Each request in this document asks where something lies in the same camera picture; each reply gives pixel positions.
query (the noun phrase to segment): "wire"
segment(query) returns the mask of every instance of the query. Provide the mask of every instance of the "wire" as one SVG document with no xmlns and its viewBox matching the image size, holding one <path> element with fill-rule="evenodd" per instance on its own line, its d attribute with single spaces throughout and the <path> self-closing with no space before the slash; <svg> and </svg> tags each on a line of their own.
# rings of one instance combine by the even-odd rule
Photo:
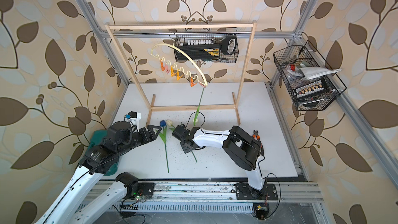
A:
<svg viewBox="0 0 398 224">
<path fill-rule="evenodd" d="M 120 215 L 120 217 L 122 217 L 123 221 L 126 222 L 127 224 L 130 224 L 130 223 L 128 223 L 128 222 L 126 221 L 126 219 L 124 219 L 124 217 L 122 216 L 120 210 L 118 210 L 117 207 L 116 207 L 115 205 L 112 205 L 112 206 L 113 206 L 114 208 L 116 208 L 117 213 Z M 133 216 L 138 216 L 138 215 L 144 217 L 144 221 L 141 223 L 141 224 L 144 224 L 147 218 L 146 218 L 143 214 L 134 214 Z"/>
<path fill-rule="evenodd" d="M 278 177 L 277 177 L 274 173 L 269 173 L 269 174 L 267 175 L 267 177 L 266 177 L 266 183 L 267 183 L 267 178 L 268 178 L 268 176 L 271 175 L 271 174 L 274 175 L 274 176 L 276 177 L 276 180 L 278 181 L 278 184 L 279 184 L 279 200 L 278 200 L 278 204 L 276 205 L 276 208 L 274 209 L 274 211 L 273 211 L 269 216 L 265 217 L 265 219 L 271 217 L 271 215 L 273 215 L 273 214 L 275 213 L 275 211 L 278 209 L 279 203 L 281 202 L 281 195 L 282 195 L 281 183 L 279 183 L 279 179 L 278 179 Z"/>
</svg>

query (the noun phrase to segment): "yellow label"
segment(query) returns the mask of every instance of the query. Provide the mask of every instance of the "yellow label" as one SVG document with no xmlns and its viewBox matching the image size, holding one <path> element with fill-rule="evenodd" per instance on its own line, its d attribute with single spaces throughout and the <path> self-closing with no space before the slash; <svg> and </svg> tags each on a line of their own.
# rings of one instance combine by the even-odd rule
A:
<svg viewBox="0 0 398 224">
<path fill-rule="evenodd" d="M 209 54 L 212 56 L 218 56 L 218 48 L 206 48 L 205 51 L 207 51 Z"/>
</svg>

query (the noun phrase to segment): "orange clothespin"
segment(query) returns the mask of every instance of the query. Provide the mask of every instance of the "orange clothespin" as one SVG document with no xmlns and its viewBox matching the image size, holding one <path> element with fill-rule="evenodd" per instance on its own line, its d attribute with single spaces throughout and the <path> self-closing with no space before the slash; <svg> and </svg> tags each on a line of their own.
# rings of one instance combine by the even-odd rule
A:
<svg viewBox="0 0 398 224">
<path fill-rule="evenodd" d="M 197 84 L 197 82 L 193 83 L 193 78 L 191 77 L 191 87 L 195 86 L 196 84 Z"/>
<path fill-rule="evenodd" d="M 177 69 L 177 80 L 181 79 L 182 76 L 179 75 L 180 71 Z"/>
<path fill-rule="evenodd" d="M 170 73 L 170 68 L 167 64 L 166 64 L 166 73 Z"/>
<path fill-rule="evenodd" d="M 160 66 L 162 67 L 162 71 L 164 71 L 166 69 L 166 67 L 163 65 L 163 61 L 160 60 Z"/>
</svg>

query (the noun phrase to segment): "wooden frame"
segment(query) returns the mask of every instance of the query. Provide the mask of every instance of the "wooden frame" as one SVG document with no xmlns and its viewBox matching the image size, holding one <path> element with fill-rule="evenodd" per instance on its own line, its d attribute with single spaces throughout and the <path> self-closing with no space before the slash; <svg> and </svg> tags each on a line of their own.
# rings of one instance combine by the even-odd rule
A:
<svg viewBox="0 0 398 224">
<path fill-rule="evenodd" d="M 239 100 L 241 97 L 241 91 L 243 87 L 243 81 L 244 81 L 244 75 L 245 71 L 247 69 L 247 65 L 249 62 L 249 56 L 251 52 L 251 46 L 253 43 L 254 39 L 254 33 L 256 31 L 256 26 L 257 23 L 256 21 L 253 21 L 251 24 L 207 24 L 207 28 L 231 28 L 231 27 L 237 27 L 237 28 L 246 28 L 250 27 L 251 28 L 251 34 L 248 42 L 248 47 L 246 50 L 246 55 L 245 55 L 245 60 L 244 60 L 244 65 L 243 65 L 243 72 L 242 76 L 240 78 L 239 82 L 239 89 L 238 89 L 238 95 L 235 98 L 234 92 L 232 92 L 232 98 L 234 103 L 233 104 L 226 104 L 226 105 L 201 105 L 200 108 L 201 110 L 220 110 L 220 109 L 235 109 L 236 112 L 236 119 L 238 122 L 238 125 L 240 125 L 240 118 L 239 118 L 239 112 L 238 112 L 238 104 Z M 147 125 L 149 124 L 151 117 L 152 117 L 152 112 L 159 112 L 159 111 L 196 111 L 197 106 L 195 105 L 190 105 L 190 106 L 155 106 L 155 98 L 156 95 L 152 96 L 152 102 L 149 103 L 147 96 L 145 95 L 144 90 L 142 90 L 142 87 L 140 83 L 138 82 L 137 77 L 134 74 L 134 71 L 132 70 L 132 67 L 130 66 L 126 54 L 123 52 L 122 47 L 120 45 L 120 42 L 117 40 L 117 38 L 113 35 L 112 30 L 119 30 L 119 29 L 130 29 L 130 30 L 147 30 L 147 29 L 169 29 L 169 28 L 186 28 L 187 25 L 145 25 L 145 26 L 125 26 L 125 25 L 105 25 L 106 30 L 108 31 L 109 36 L 111 37 L 112 42 L 114 43 L 117 53 L 119 54 L 121 63 L 127 68 L 127 71 L 130 73 L 130 77 L 132 78 L 134 84 L 137 86 L 138 91 L 141 94 L 142 99 L 144 100 L 148 110 L 148 118 L 147 118 Z M 194 25 L 189 25 L 189 28 L 203 28 L 203 24 L 194 24 Z"/>
</svg>

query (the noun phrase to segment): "green cloth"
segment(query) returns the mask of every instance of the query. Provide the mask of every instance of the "green cloth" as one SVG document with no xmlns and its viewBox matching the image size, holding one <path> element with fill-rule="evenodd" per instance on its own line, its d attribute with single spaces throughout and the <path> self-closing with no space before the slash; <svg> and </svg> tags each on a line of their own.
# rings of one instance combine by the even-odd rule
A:
<svg viewBox="0 0 398 224">
<path fill-rule="evenodd" d="M 101 143 L 102 138 L 105 137 L 107 134 L 107 130 L 97 130 L 93 133 L 93 136 L 90 138 L 90 145 L 87 147 L 87 151 L 92 148 L 93 146 L 96 146 L 98 144 Z M 117 172 L 117 164 L 119 163 L 119 161 L 117 161 L 116 163 L 114 163 L 109 170 L 107 171 L 107 173 L 105 173 L 105 175 L 113 175 Z"/>
</svg>

